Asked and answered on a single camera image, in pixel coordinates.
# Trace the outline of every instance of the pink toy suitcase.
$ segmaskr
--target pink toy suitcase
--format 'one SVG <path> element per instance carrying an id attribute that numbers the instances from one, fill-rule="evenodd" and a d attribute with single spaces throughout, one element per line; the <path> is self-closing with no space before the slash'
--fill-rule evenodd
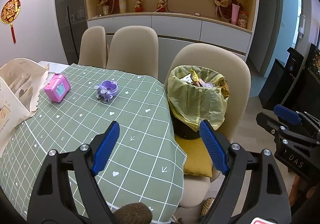
<path id="1" fill-rule="evenodd" d="M 70 88 L 70 83 L 64 75 L 54 74 L 44 91 L 51 101 L 60 103 Z"/>

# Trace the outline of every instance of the green checkered tablecloth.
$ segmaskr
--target green checkered tablecloth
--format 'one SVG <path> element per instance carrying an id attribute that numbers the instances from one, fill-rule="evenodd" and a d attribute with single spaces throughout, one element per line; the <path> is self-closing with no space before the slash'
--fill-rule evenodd
<path id="1" fill-rule="evenodd" d="M 97 183 L 111 211 L 143 202 L 153 222 L 168 222 L 183 192 L 186 154 L 174 139 L 164 85 L 150 76 L 71 65 L 62 72 L 71 90 L 61 103 L 40 93 L 38 112 L 22 122 L 0 158 L 0 185 L 26 218 L 31 191 L 46 154 L 74 151 L 104 133 L 115 120 L 120 137 Z M 118 82 L 108 104 L 96 99 L 95 84 Z M 87 216 L 74 172 L 69 180 L 78 213 Z"/>

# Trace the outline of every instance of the wooden floor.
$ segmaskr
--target wooden floor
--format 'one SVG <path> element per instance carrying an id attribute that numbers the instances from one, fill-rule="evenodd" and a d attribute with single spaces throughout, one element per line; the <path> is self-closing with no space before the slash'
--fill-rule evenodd
<path id="1" fill-rule="evenodd" d="M 265 78 L 261 78 L 257 76 L 254 69 L 250 69 L 251 71 L 251 92 L 250 98 L 244 113 L 244 116 L 239 124 L 235 135 L 233 136 L 233 142 L 237 142 L 244 149 L 254 152 L 261 152 L 263 149 L 269 149 L 273 154 L 276 150 L 276 145 L 273 141 L 273 136 L 267 133 L 263 128 L 257 125 L 256 123 L 256 115 L 259 112 L 265 112 L 268 115 L 274 116 L 273 112 L 264 110 L 261 106 L 258 94 L 265 82 Z M 294 174 L 288 173 L 286 166 L 277 161 L 279 169 L 281 171 L 282 177 L 284 178 L 284 182 L 289 192 L 291 190 L 291 185 L 293 183 Z M 204 198 L 216 197 L 218 190 L 223 182 L 224 176 L 220 174 L 220 176 L 211 183 L 209 191 Z M 234 215 L 239 214 L 243 207 L 243 203 L 246 197 L 246 193 L 248 190 L 250 181 L 250 171 L 246 172 L 246 176 L 244 178 L 244 182 L 242 185 L 241 193 L 234 210 Z M 185 224 L 194 224 L 197 223 L 197 219 L 200 216 L 200 212 L 202 209 L 202 204 L 191 208 L 178 208 L 175 216 L 177 218 L 182 218 Z"/>

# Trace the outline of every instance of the door frame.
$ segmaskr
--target door frame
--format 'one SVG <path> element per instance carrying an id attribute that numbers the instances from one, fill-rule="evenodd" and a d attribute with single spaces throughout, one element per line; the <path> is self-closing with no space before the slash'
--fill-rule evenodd
<path id="1" fill-rule="evenodd" d="M 280 25 L 281 25 L 282 10 L 283 10 L 283 0 L 277 0 L 275 21 L 273 23 L 270 42 L 267 48 L 266 55 L 262 62 L 261 68 L 259 70 L 259 76 L 261 77 L 264 77 L 264 74 L 266 73 L 266 70 L 269 66 L 273 52 L 275 50 L 275 46 L 276 46 L 276 42 L 278 39 L 279 30 L 280 30 Z M 303 10 L 303 0 L 301 0 L 301 13 L 303 13 L 302 10 Z M 297 48 L 298 42 L 299 42 L 299 37 L 297 38 L 295 49 Z"/>

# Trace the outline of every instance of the purple toy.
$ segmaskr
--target purple toy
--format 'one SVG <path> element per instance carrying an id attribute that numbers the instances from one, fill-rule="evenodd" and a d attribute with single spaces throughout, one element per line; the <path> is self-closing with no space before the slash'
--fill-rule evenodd
<path id="1" fill-rule="evenodd" d="M 60 103 L 70 88 L 70 83 L 64 75 L 54 74 L 44 91 L 52 102 Z"/>
<path id="2" fill-rule="evenodd" d="M 108 103 L 118 93 L 118 84 L 116 81 L 105 80 L 101 85 L 96 84 L 93 87 L 98 90 L 97 99 L 103 98 L 103 103 Z"/>

